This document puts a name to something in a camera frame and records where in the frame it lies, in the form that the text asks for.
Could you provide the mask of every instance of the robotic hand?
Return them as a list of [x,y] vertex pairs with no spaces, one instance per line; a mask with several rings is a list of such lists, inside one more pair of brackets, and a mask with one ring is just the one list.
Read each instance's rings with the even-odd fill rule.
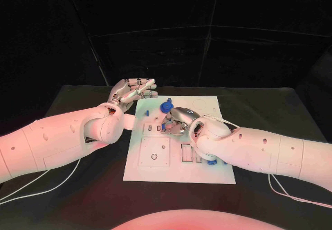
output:
[[124,114],[133,101],[156,98],[155,79],[122,80],[109,102],[96,108],[46,117],[0,137],[0,183],[61,167],[114,143],[135,116]]
[[163,133],[188,133],[195,152],[210,161],[220,158],[250,171],[295,177],[332,191],[332,144],[238,126],[231,130],[224,122],[176,107],[163,120]]

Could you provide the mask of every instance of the blue component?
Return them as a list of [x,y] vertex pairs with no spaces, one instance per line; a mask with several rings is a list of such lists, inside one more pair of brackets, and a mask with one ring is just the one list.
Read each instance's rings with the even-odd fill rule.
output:
[[208,161],[208,164],[210,165],[217,164],[217,159],[214,161]]
[[172,99],[169,98],[168,99],[168,102],[163,102],[162,104],[161,104],[161,110],[162,110],[162,112],[165,113],[165,114],[168,114],[168,112],[171,111],[171,109],[174,108],[175,106],[174,106],[174,104],[172,104]]

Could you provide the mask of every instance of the table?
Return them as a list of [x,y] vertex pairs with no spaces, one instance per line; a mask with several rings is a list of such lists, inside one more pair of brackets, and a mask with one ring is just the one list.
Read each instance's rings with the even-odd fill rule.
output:
[[[107,101],[111,87],[64,86],[46,116],[81,110]],[[241,127],[325,141],[316,123],[290,88],[158,88],[161,95],[218,96],[224,119]],[[136,104],[127,111],[135,114]],[[83,158],[78,169],[52,192],[0,206],[0,229],[111,229],[133,218],[174,209],[207,209],[236,213],[285,229],[327,229],[332,210],[277,195],[267,175],[234,167],[237,184],[188,184],[123,181],[132,132],[117,143]],[[54,188],[77,162],[51,170],[13,197]],[[8,181],[6,196],[42,172]],[[311,183],[277,177],[288,192],[309,200],[332,203],[328,190]]]

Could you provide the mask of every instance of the gray robotic hand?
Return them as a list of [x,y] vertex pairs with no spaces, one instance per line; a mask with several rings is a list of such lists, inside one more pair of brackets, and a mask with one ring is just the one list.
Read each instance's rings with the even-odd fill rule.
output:
[[156,89],[156,87],[155,79],[123,79],[113,87],[107,102],[117,105],[126,112],[135,100],[158,97],[158,92],[149,90]]

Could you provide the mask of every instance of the small blue part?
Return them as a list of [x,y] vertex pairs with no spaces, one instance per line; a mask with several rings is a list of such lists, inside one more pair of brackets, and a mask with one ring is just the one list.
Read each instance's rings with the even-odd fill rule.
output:
[[175,106],[174,106],[174,104],[172,104],[172,99],[169,98],[168,99],[168,102],[163,102],[162,104],[161,104],[161,110],[162,110],[162,112],[165,113],[165,114],[168,114],[168,112],[171,111],[171,109],[174,108]]
[[217,164],[217,159],[214,161],[208,161],[208,164],[210,165]]

